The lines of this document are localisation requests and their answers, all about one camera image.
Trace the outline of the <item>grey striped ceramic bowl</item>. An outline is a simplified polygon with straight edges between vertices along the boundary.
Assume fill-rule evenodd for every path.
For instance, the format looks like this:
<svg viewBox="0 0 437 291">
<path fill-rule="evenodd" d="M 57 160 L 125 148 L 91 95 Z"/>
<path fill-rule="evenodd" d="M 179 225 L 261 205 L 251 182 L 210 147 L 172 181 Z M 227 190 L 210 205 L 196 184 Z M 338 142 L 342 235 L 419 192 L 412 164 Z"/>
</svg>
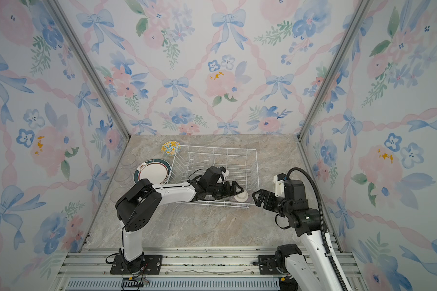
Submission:
<svg viewBox="0 0 437 291">
<path fill-rule="evenodd" d="M 249 197 L 249 195 L 248 195 L 247 191 L 245 191 L 245 190 L 242 193 L 233 196 L 233 198 L 237 202 L 247 202 L 248 197 Z"/>
</svg>

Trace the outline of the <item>clear glass tumbler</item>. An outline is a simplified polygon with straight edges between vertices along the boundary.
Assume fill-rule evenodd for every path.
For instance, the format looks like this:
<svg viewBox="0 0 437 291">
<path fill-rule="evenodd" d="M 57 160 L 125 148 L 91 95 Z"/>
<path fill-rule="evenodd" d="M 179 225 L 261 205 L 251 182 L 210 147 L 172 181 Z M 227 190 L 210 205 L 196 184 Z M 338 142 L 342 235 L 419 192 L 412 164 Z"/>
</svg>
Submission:
<svg viewBox="0 0 437 291">
<path fill-rule="evenodd" d="M 124 154 L 120 160 L 120 165 L 126 168 L 132 168 L 137 164 L 137 157 L 134 154 Z"/>
<path fill-rule="evenodd" d="M 115 171 L 114 180 L 122 183 L 131 177 L 131 171 L 125 168 L 119 168 Z"/>
<path fill-rule="evenodd" d="M 128 191 L 128 188 L 125 187 L 118 187 L 116 189 L 114 189 L 111 193 L 110 193 L 110 201 L 112 203 L 116 203 L 120 198 L 122 198 L 126 192 Z"/>
</svg>

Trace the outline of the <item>white plate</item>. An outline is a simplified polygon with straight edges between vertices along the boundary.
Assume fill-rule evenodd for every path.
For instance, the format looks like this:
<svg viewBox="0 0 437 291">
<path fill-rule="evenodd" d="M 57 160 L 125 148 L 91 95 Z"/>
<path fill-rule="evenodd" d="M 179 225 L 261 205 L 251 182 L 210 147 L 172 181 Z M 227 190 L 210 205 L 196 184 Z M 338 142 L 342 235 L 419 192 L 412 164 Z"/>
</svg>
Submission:
<svg viewBox="0 0 437 291">
<path fill-rule="evenodd" d="M 153 184 L 166 184 L 171 174 L 171 165 L 163 159 L 142 162 L 134 172 L 134 183 L 148 179 Z"/>
</svg>

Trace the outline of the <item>yellow patterned ceramic bowl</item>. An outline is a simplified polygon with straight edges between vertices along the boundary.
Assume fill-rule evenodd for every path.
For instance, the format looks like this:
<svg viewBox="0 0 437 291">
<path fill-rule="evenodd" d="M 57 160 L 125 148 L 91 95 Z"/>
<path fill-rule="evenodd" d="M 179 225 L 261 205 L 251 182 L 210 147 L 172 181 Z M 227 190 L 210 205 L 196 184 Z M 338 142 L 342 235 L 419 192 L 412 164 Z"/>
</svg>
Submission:
<svg viewBox="0 0 437 291">
<path fill-rule="evenodd" d="M 166 156 L 175 156 L 180 150 L 180 143 L 178 141 L 168 141 L 161 146 L 161 152 Z"/>
</svg>

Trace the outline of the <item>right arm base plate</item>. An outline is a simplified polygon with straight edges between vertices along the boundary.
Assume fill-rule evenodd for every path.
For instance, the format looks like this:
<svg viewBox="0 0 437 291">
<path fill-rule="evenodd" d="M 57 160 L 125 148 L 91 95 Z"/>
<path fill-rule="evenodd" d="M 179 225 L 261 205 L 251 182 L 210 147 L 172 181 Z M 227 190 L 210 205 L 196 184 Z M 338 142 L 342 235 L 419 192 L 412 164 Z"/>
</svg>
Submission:
<svg viewBox="0 0 437 291">
<path fill-rule="evenodd" d="M 285 275 L 285 269 L 279 267 L 274 255 L 259 255 L 257 261 L 253 263 L 259 268 L 261 275 Z"/>
</svg>

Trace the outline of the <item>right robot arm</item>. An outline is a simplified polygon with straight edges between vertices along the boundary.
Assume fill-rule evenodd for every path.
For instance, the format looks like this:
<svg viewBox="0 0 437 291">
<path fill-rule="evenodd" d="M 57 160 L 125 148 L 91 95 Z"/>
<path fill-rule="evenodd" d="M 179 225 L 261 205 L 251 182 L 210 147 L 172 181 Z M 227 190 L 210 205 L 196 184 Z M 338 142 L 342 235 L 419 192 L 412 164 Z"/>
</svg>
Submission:
<svg viewBox="0 0 437 291">
<path fill-rule="evenodd" d="M 308 206 L 304 185 L 299 180 L 276 182 L 276 193 L 259 190 L 252 194 L 257 207 L 274 212 L 288 220 L 307 251 L 313 268 L 296 244 L 281 245 L 273 257 L 259 255 L 254 266 L 260 274 L 282 274 L 280 282 L 295 281 L 302 291 L 351 291 L 347 275 L 333 251 L 324 223 L 320 201 L 318 208 Z"/>
</svg>

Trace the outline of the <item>clear glass tumbler back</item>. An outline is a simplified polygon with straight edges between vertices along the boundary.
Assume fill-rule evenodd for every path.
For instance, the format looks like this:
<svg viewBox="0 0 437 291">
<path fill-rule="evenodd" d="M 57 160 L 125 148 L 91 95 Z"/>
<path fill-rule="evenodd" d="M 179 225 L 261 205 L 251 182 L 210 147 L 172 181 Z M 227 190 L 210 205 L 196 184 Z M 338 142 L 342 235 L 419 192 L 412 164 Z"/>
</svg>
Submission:
<svg viewBox="0 0 437 291">
<path fill-rule="evenodd" d="M 126 168 L 132 168 L 137 164 L 137 157 L 134 154 L 124 154 L 120 160 L 120 165 Z"/>
</svg>

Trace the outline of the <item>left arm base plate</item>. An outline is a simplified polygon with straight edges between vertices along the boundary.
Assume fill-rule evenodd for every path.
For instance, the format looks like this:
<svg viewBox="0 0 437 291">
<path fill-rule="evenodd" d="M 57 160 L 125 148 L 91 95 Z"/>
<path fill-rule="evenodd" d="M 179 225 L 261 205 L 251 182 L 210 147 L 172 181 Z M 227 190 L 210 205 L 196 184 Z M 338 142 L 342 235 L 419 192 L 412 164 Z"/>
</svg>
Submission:
<svg viewBox="0 0 437 291">
<path fill-rule="evenodd" d="M 111 263 L 111 275 L 159 275 L 162 255 L 142 255 L 128 262 L 123 255 L 116 255 Z"/>
</svg>

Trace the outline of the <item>clear glass tumbler front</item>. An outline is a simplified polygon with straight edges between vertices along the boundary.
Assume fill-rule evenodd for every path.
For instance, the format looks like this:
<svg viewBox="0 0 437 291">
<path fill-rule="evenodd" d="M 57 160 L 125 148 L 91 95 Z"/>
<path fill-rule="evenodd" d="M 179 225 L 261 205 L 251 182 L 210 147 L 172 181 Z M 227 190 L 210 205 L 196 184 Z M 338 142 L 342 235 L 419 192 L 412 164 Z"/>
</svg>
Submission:
<svg viewBox="0 0 437 291">
<path fill-rule="evenodd" d="M 110 201 L 112 203 L 116 203 L 120 198 L 122 198 L 126 192 L 128 191 L 128 188 L 125 187 L 118 187 L 116 189 L 114 189 L 111 193 L 110 193 Z"/>
</svg>

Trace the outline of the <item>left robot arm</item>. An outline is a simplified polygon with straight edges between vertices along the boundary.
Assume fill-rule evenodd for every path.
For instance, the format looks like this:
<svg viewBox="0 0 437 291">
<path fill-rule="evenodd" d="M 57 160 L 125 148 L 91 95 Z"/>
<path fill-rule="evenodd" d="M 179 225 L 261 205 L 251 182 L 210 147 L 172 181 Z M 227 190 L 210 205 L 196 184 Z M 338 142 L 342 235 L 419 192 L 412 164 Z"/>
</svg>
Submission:
<svg viewBox="0 0 437 291">
<path fill-rule="evenodd" d="M 121 223 L 122 247 L 110 263 L 112 275 L 140 274 L 153 264 L 145 258 L 143 228 L 158 207 L 176 202 L 213 201 L 241 195 L 245 189 L 236 181 L 228 181 L 229 171 L 212 166 L 205 173 L 188 178 L 179 184 L 154 184 L 141 179 L 116 203 L 117 218 Z"/>
</svg>

